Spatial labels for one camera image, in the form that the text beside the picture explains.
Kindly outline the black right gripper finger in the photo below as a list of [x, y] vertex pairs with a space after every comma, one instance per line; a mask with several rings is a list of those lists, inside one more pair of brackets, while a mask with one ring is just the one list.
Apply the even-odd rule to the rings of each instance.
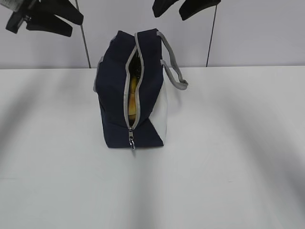
[[152, 10], [155, 17], [161, 17], [178, 0], [154, 0]]
[[186, 0], [179, 9], [179, 14], [183, 21], [205, 10], [209, 7], [217, 6], [221, 0]]

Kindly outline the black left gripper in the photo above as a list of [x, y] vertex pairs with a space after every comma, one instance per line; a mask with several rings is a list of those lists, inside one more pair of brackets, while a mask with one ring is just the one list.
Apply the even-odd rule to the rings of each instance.
[[[34, 13], [39, 4], [43, 13]], [[57, 16], [76, 25], [82, 25], [84, 19], [69, 0], [5, 0], [5, 8], [12, 11], [6, 24], [6, 30], [12, 33], [18, 33], [25, 21], [29, 31], [45, 31], [71, 37], [72, 26]]]

